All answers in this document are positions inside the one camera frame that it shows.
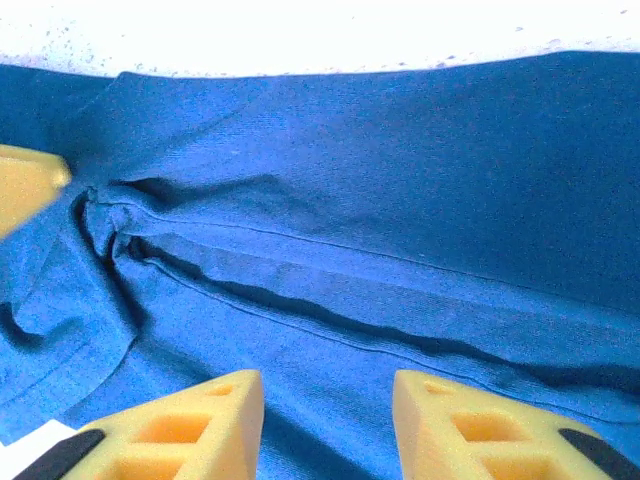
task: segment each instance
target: stitching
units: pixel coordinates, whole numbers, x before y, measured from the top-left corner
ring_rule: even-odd
[[[606,424],[610,424],[610,425],[639,425],[640,424],[640,421],[606,420],[606,419],[602,419],[602,418],[599,418],[599,417],[594,417],[594,416],[589,415],[588,413],[585,413],[585,412],[573,410],[573,409],[571,409],[569,407],[563,407],[563,406],[555,405],[555,404],[552,404],[552,403],[533,401],[533,400],[531,400],[531,401],[530,400],[526,400],[525,401],[525,400],[522,400],[520,397],[513,396],[513,395],[508,395],[508,394],[505,394],[504,392],[495,390],[495,389],[491,388],[490,386],[485,385],[482,382],[479,382],[477,379],[475,379],[473,377],[469,377],[469,376],[466,376],[466,375],[460,375],[460,374],[454,374],[454,373],[448,372],[447,370],[443,370],[443,369],[440,369],[440,368],[435,368],[435,367],[432,367],[430,365],[426,365],[426,364],[424,364],[424,363],[422,363],[422,362],[420,362],[418,360],[415,360],[413,358],[407,357],[407,356],[399,354],[399,353],[389,352],[387,350],[380,349],[380,348],[367,348],[367,347],[363,347],[363,346],[360,346],[360,345],[357,345],[357,344],[354,344],[354,343],[350,343],[348,341],[345,341],[345,340],[342,340],[342,339],[339,339],[339,338],[333,338],[333,337],[330,337],[330,336],[327,336],[327,335],[322,335],[322,334],[320,334],[320,333],[318,333],[316,331],[313,331],[313,330],[310,330],[310,329],[306,329],[306,328],[303,328],[303,327],[300,327],[300,326],[297,326],[297,325],[292,325],[292,324],[284,322],[282,320],[278,320],[278,319],[273,318],[273,317],[271,317],[271,316],[269,316],[269,315],[267,315],[265,313],[258,312],[258,311],[253,311],[250,308],[242,307],[242,306],[237,305],[237,304],[235,304],[233,302],[230,302],[229,300],[226,300],[226,299],[224,299],[222,297],[219,297],[219,296],[217,296],[215,294],[207,292],[206,290],[200,289],[195,285],[188,284],[188,283],[184,282],[182,279],[180,279],[177,276],[175,276],[174,274],[172,274],[169,270],[165,269],[163,266],[161,266],[159,263],[157,263],[154,260],[145,259],[145,260],[142,260],[142,262],[145,263],[145,264],[154,266],[161,273],[167,275],[168,277],[170,277],[171,279],[173,279],[174,281],[176,281],[180,285],[182,285],[182,286],[184,286],[186,288],[189,288],[190,290],[193,290],[193,291],[195,291],[197,293],[200,293],[201,295],[204,295],[204,296],[206,296],[208,298],[211,298],[212,300],[215,300],[215,301],[218,301],[220,303],[223,303],[223,304],[225,304],[225,305],[227,305],[227,306],[229,306],[229,307],[231,307],[231,308],[233,308],[235,310],[239,310],[239,311],[241,311],[243,313],[254,315],[256,317],[260,317],[260,318],[263,318],[265,320],[269,320],[269,321],[271,321],[273,323],[277,323],[277,324],[282,325],[282,326],[293,328],[294,330],[302,331],[302,332],[305,332],[305,333],[311,334],[313,336],[316,336],[316,337],[319,337],[319,338],[323,338],[325,340],[329,340],[329,341],[332,341],[332,342],[341,343],[343,345],[347,345],[347,346],[355,348],[357,350],[362,350],[362,351],[366,351],[366,352],[374,352],[374,353],[382,353],[382,354],[390,355],[390,356],[393,356],[393,357],[396,357],[396,358],[401,358],[403,360],[407,360],[409,362],[415,363],[415,364],[417,364],[417,365],[419,365],[421,367],[427,368],[429,370],[434,370],[434,371],[441,372],[441,373],[444,373],[444,374],[452,376],[452,377],[469,380],[469,381],[471,381],[473,383],[481,385],[482,387],[484,387],[486,390],[488,390],[490,392],[493,392],[493,393],[498,394],[498,395],[503,396],[503,397],[515,399],[515,400],[518,400],[518,401],[523,402],[523,403],[532,403],[534,405],[553,407],[553,408],[556,408],[558,410],[571,412],[571,413],[574,413],[576,415],[580,415],[582,417],[589,418],[589,419],[592,419],[594,421],[598,421],[598,422],[602,422],[602,423],[606,423]]]

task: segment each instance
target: white surface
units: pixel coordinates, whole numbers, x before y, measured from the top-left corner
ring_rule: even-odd
[[[11,480],[59,440],[74,433],[71,428],[51,421],[10,447],[0,447],[0,480]]]
[[[343,1],[313,8],[275,1],[260,7],[183,1],[151,8],[117,2],[10,3],[0,7],[0,63],[91,75],[371,72],[562,50],[640,51],[637,0],[429,7],[426,2]],[[12,478],[72,433],[50,422],[0,447],[0,480]]]

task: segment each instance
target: blue t-shirt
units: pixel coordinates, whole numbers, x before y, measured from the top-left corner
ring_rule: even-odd
[[[398,479],[395,371],[640,463],[640,55],[180,80],[0,67],[65,157],[0,243],[0,440],[257,368],[258,478]]]

